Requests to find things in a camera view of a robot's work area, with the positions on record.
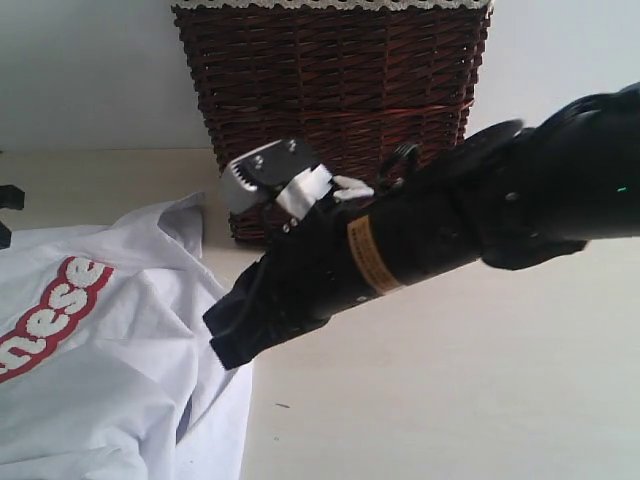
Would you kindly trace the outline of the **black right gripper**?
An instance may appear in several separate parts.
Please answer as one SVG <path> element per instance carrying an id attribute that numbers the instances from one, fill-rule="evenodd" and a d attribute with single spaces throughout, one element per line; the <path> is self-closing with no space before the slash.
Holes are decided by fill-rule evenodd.
<path id="1" fill-rule="evenodd" d="M 291 232 L 281 233 L 231 290 L 203 316 L 210 346 L 227 370 L 325 326 L 336 314 L 396 292 L 407 284 L 396 271 L 378 281 L 363 274 L 350 244 L 351 222 L 370 227 L 400 220 L 415 206 L 396 192 L 369 201 L 316 203 Z"/>

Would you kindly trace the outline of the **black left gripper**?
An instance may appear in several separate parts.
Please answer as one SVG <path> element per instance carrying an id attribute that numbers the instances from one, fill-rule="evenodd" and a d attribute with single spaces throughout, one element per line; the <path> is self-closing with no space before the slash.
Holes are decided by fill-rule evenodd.
<path id="1" fill-rule="evenodd" d="M 24 191 L 15 185 L 2 185 L 0 187 L 0 207 L 2 210 L 21 211 L 24 209 Z M 3 223 L 0 223 L 0 247 L 2 250 L 11 245 L 12 231 Z"/>

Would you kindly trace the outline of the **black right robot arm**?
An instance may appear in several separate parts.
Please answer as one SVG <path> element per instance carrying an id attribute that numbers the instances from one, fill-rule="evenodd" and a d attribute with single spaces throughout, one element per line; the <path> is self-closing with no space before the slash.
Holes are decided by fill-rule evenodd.
<path id="1" fill-rule="evenodd" d="M 228 370 L 336 314 L 475 261 L 530 268 L 639 233 L 639 88 L 579 98 L 541 125 L 492 125 L 418 165 L 398 146 L 374 184 L 333 174 L 284 138 L 232 160 L 229 210 L 287 218 L 203 317 Z"/>

